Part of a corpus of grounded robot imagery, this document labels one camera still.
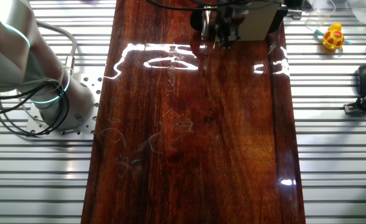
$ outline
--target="blue light ring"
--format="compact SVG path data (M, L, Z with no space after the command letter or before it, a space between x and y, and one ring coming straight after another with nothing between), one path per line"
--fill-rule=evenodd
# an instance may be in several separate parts
M64 92L66 92L66 90L68 89L68 87L70 86L70 76L68 75L68 81L66 82L66 85L65 85L65 88L64 88ZM64 92L63 93L61 93L61 94L59 94L58 96L56 96L56 97L54 97L53 99L51 99L51 100L48 100L48 101L41 101L41 102L38 102L38 101L34 101L34 100L31 100L33 103L41 103L41 104L44 104L44 103L51 103L51 102L53 102L53 101L55 101L55 100L58 100L59 98L60 98L60 96L62 95L62 94L64 94Z
M3 25L6 27L6 28L8 28L8 29L10 29L10 30L13 30L16 34L18 34L18 35L20 35L26 42L27 42L27 44L28 44L28 48L30 49L31 48L31 44L30 44L30 42L29 42L29 40L28 40L28 38L21 32L21 31L19 31L19 30L17 30L16 28L14 28L13 26L10 26L9 24L6 24L6 23L4 23L4 22L2 22L3 23Z

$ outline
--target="slotted aluminum table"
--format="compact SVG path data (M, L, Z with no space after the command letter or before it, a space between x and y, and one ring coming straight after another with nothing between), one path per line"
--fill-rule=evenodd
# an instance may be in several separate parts
M77 38L76 73L104 73L115 1L30 2L37 19ZM366 65L366 26L338 9L320 30L340 22L352 45L330 55L304 27L307 16L285 19L306 221L366 224L366 118L343 111L357 97L353 73ZM64 60L70 41L41 32ZM9 116L27 125L23 110ZM90 152L90 141L33 143L0 123L0 223L80 223Z

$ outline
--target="wooden board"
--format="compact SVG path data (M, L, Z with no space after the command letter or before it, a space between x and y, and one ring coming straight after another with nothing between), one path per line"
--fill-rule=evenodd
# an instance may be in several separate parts
M117 1L82 223L305 223L283 36Z

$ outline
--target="black cable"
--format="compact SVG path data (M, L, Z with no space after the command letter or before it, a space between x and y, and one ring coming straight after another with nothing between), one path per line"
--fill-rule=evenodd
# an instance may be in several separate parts
M217 9L205 9L205 8L192 8L192 7L173 7L173 6L166 6L163 4L159 4L153 2L151 0L145 0L146 2L153 4L154 6L161 7L164 9L171 9L171 10L180 10L180 11L216 11Z
M3 119L0 117L0 122L5 126L5 128L7 128L10 132L14 133L14 134L18 134L18 135L23 135L23 136L32 136L32 137L37 137L37 136L41 136L41 135L44 135L44 134L49 134L51 133L52 131L56 130L63 122L64 120L66 119L66 117L68 116L68 113L69 113L69 110L70 110L70 101L65 93L64 90L61 90L60 91L61 93L61 97L60 99L63 99L65 100L65 103L66 103L66 110L65 110L65 113L64 113L64 116L63 118L60 120L60 122L55 125L57 123L57 121L59 120L59 118L61 117L62 115L62 112L63 112L63 103L60 102L60 107L59 107L59 110L58 110L58 114L57 114L57 118L55 118L54 122L49 125L49 127L45 128L43 131L39 132L39 133L31 133L31 132L28 132L20 127L18 127L18 125L16 125L14 122L12 122L9 117L7 116L7 114L3 114L4 117L6 118L6 120L11 123L15 128L17 128L18 130L20 130L21 132L17 132L13 129L11 129L4 121ZM1 103L1 100L0 100L0 108L3 110L3 105Z
M161 8L164 8L164 9L171 9L171 10L180 10L180 11L217 11L217 8L192 8L192 7L174 7L174 6L166 6L164 4L160 4L160 3L157 3L157 2L153 2L152 0L145 0L146 2L150 3L150 4L153 4L154 6L157 6L157 7L161 7ZM230 6L232 4L247 4L247 3L250 3L250 2L268 2L268 1L262 1L262 0L253 0L253 1L245 1L245 0L233 0L233 1L230 1L230 2L225 2L225 3L220 3L220 4L212 4L212 3L206 3L206 2L202 2L202 1L197 1L197 0L189 0L193 3L196 3L196 4L199 4L199 5L204 5L204 6L214 6L214 7L217 7L217 6ZM255 8L249 8L249 9L246 9L246 10L256 10L256 9L261 9L263 7L266 7L266 6L269 6L271 4L275 3L275 0L274 1L269 1L268 4L264 5L264 6L259 6L259 7L255 7Z
M13 111L13 110L19 108L21 105L23 105L24 103L26 103L29 99L31 99L39 90L41 90L41 89L35 90L27 98L25 98L25 100L21 101L19 104L13 106L12 108L9 108L9 109L0 111L0 114L7 113L7 112L10 112L10 111Z
M43 84L43 85L40 85L38 87L35 87L35 88L33 88L33 89L29 90L29 91L26 91L26 92L23 92L23 93L20 93L18 95L14 95L14 96L0 96L0 100L16 99L18 97L22 97L22 96L28 95L28 94L32 93L33 91L35 91L35 90L41 90L41 89L43 89L47 85L48 84Z
M189 0L190 2L202 5L202 6L230 6L232 4L248 4L250 2L267 2L265 0L253 0L253 1L245 1L245 0L233 0L233 1L229 1L229 2L224 2L224 3L207 3L207 2L202 2L202 1L197 1L197 0Z

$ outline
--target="end effector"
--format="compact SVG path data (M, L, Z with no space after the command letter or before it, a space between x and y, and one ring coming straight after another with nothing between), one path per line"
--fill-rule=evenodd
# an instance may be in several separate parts
M282 16L275 16L276 23L282 22L288 9L300 8L303 0L269 0L269 1L235 1L217 0L213 5L198 5L200 8L209 9L203 12L193 12L191 26L201 32L203 40L215 37L214 41L225 49L229 49L235 41L241 39L239 26L243 23L250 11L266 7L281 6L278 10Z

